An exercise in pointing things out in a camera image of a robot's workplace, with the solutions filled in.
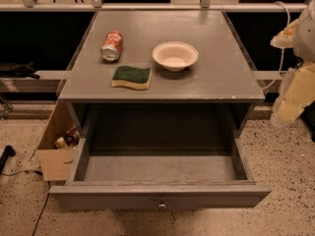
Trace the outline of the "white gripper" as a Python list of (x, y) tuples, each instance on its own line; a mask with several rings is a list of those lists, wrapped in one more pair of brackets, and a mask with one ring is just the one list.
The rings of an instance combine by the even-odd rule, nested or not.
[[(299, 18), (275, 35), (270, 44), (279, 49), (292, 48), (304, 62), (315, 62), (315, 1), (308, 4)], [(315, 100), (315, 64), (306, 63), (289, 69), (283, 78), (283, 97), (272, 107), (271, 123), (277, 128), (292, 124)]]

